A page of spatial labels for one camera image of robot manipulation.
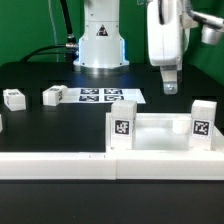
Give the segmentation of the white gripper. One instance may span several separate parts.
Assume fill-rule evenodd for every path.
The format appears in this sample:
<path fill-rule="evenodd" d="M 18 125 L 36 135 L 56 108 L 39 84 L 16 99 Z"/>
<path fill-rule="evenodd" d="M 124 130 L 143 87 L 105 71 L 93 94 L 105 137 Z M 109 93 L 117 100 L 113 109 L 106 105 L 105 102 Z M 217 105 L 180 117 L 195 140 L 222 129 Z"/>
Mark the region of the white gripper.
<path fill-rule="evenodd" d="M 147 5 L 148 54 L 152 66 L 182 69 L 187 39 L 183 28 L 182 0 L 152 0 Z M 167 95 L 178 92 L 177 71 L 161 71 Z"/>

